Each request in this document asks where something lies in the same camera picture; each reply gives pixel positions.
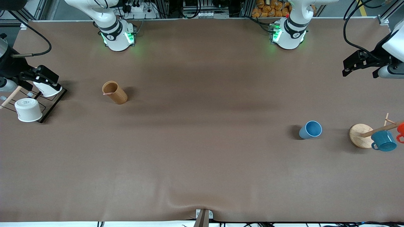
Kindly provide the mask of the brown table mat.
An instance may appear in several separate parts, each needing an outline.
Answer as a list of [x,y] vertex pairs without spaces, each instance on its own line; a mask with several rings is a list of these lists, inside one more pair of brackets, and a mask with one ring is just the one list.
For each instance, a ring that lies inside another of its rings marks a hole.
[[[52,43],[27,58],[68,90],[43,124],[0,110],[0,222],[404,222],[404,145],[348,130],[404,119],[404,79],[342,76],[342,19],[313,19],[283,50],[248,19],[145,21],[104,46],[92,22],[31,22]],[[128,100],[102,86],[115,81]],[[322,134],[302,139],[308,121]]]

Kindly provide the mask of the white cup with printed bottom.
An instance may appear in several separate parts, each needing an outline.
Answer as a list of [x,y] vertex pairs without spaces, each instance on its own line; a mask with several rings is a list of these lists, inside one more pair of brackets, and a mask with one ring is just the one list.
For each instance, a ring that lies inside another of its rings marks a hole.
[[22,122],[35,122],[42,118],[39,102],[32,98],[19,99],[14,103],[18,120]]

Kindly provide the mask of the brown wooden cylinder holder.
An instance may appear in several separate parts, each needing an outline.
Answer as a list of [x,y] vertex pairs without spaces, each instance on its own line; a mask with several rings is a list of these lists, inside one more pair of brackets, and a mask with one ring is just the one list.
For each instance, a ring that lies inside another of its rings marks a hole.
[[102,86],[102,92],[114,92],[113,95],[108,95],[108,97],[117,105],[122,105],[128,100],[126,92],[115,81],[105,82]]

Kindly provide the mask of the white power strip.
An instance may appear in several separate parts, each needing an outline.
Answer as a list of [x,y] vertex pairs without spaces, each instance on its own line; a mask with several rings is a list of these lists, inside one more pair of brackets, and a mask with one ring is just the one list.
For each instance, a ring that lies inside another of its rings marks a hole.
[[118,10],[121,13],[123,19],[160,19],[160,13],[157,11],[156,4],[152,2],[141,2],[137,4],[126,5],[123,9]]

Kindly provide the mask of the metal table edge clamp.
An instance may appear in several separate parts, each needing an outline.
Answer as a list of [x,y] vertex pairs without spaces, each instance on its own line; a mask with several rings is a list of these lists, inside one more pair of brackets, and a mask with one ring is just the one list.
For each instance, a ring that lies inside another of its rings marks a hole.
[[197,209],[196,221],[193,227],[209,227],[210,220],[213,218],[213,211],[208,209]]

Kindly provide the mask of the plain white cup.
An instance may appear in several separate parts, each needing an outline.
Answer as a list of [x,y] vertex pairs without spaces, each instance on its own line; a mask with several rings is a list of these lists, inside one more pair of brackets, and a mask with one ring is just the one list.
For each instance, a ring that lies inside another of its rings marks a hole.
[[62,91],[62,86],[52,86],[44,83],[33,82],[34,86],[42,93],[43,97],[52,97]]

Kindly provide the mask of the wooden mug tree stand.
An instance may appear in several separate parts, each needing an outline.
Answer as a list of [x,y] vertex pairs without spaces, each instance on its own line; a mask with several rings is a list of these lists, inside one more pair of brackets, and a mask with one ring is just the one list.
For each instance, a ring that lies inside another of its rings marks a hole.
[[349,129],[349,139],[357,148],[369,149],[372,148],[372,143],[374,142],[371,138],[372,135],[378,131],[390,131],[398,128],[402,123],[404,123],[404,119],[401,121],[392,121],[389,119],[389,113],[386,113],[384,125],[382,127],[373,129],[366,124],[352,125]]

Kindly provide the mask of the teal enamel mug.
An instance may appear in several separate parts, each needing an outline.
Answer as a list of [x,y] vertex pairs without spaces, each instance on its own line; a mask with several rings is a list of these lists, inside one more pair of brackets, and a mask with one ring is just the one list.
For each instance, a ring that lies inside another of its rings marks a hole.
[[371,148],[374,150],[388,152],[393,151],[398,146],[392,133],[387,130],[375,132],[371,135],[371,139],[373,141]]

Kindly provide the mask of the bag of orange buns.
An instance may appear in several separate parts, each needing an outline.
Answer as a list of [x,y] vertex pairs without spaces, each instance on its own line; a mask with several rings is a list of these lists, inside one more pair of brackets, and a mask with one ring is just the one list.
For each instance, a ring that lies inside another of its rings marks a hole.
[[287,0],[255,0],[251,17],[288,17],[292,5]]

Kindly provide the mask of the light blue plastic cup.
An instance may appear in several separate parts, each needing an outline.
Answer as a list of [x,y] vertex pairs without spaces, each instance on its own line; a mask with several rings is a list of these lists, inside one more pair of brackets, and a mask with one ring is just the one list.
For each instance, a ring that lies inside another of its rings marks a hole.
[[299,136],[302,139],[312,139],[322,134],[322,125],[317,121],[308,121],[299,130]]

